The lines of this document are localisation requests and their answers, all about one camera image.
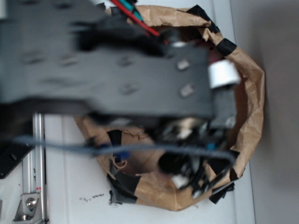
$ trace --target black electrical tape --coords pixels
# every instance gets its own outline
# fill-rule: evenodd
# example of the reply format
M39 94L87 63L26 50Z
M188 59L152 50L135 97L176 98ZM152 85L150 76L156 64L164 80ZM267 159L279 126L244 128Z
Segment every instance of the black electrical tape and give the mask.
M226 57L237 48L237 45L232 43L230 40L224 38L222 41L220 41L216 48L220 52L220 54Z

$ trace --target screw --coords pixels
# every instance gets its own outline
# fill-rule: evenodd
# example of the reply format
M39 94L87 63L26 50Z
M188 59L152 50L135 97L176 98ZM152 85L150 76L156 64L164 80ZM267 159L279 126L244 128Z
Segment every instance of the screw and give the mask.
M182 71L182 70L186 70L190 67L190 62L184 58L180 61L177 62L177 68Z
M183 98L186 98L194 93L194 85L187 84L180 90L180 95Z
M43 53L40 50L28 51L23 54L22 61L25 64L34 64L44 60Z
M21 220L25 221L28 219L29 219L29 216L27 214L21 215Z
M231 116L226 120L225 126L227 128L233 128L235 126L235 123L236 123L235 116Z
M132 94L133 92L136 92L138 90L138 86L136 83L129 83L125 84L120 88L120 91L124 95Z
M36 206L36 200L34 200L34 198L28 198L26 201L26 205L31 209Z

